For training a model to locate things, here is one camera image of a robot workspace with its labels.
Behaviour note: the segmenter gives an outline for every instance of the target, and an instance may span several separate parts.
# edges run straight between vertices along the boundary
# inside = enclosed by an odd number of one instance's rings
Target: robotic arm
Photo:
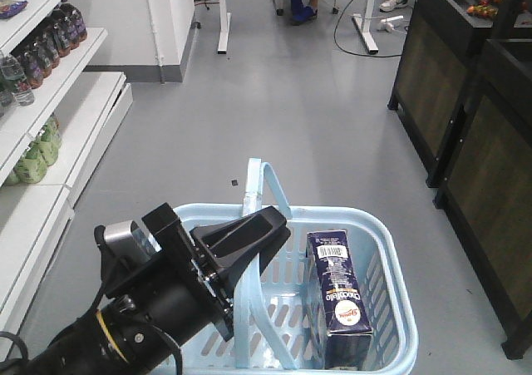
[[[134,222],[97,227],[102,284],[94,303],[18,373],[141,375],[170,354],[180,373],[179,346],[207,324],[225,340],[233,337],[240,276],[256,254],[263,271],[290,236],[286,219],[271,206],[196,227],[191,238],[168,204],[142,220],[160,251]],[[98,309],[103,295],[111,301]]]

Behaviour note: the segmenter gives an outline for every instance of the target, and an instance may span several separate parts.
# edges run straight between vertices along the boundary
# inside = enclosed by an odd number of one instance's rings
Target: wall baseboard
[[[88,65],[84,70],[85,72],[124,72],[128,82],[162,82],[163,80],[165,82],[183,82],[196,31],[197,22],[192,19],[179,65],[166,65],[161,69],[157,65]]]

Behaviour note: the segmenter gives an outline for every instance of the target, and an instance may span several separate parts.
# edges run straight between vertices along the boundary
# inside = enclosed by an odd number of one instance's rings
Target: blue shoe
[[[292,24],[299,26],[300,24],[314,20],[316,17],[318,17],[318,11],[314,12],[311,7],[304,7],[300,13],[292,15]]]
[[[302,0],[290,0],[290,7],[292,8],[292,14],[295,15],[303,10]]]

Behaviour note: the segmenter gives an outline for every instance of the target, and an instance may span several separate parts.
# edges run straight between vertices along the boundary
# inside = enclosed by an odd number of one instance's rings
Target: light blue basket
[[[325,229],[347,231],[362,299],[374,329],[364,368],[357,374],[410,373],[418,347],[416,323],[392,236],[378,219],[351,208],[288,206],[273,169],[256,159],[249,163],[244,205],[192,204],[175,212],[187,230],[237,219],[260,209],[264,176],[278,199],[278,208],[289,219],[292,235],[260,280],[258,269],[253,274],[253,265],[243,276],[234,299],[235,338],[225,342],[213,325],[204,328],[182,347],[184,374],[345,374],[346,370],[313,369],[302,306],[307,288],[303,281],[307,232]],[[260,284],[254,284],[254,276]],[[264,313],[258,313],[261,307]],[[173,371],[169,359],[153,373],[170,375]]]

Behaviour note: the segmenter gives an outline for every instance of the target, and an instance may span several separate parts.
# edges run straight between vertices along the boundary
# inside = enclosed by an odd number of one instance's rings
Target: dark wooden cabinet
[[[508,341],[532,345],[532,40],[489,40],[480,85],[438,190]]]
[[[388,107],[397,110],[437,187],[466,122],[478,57],[493,22],[469,16],[472,0],[416,0]],[[532,37],[520,15],[512,37]]]

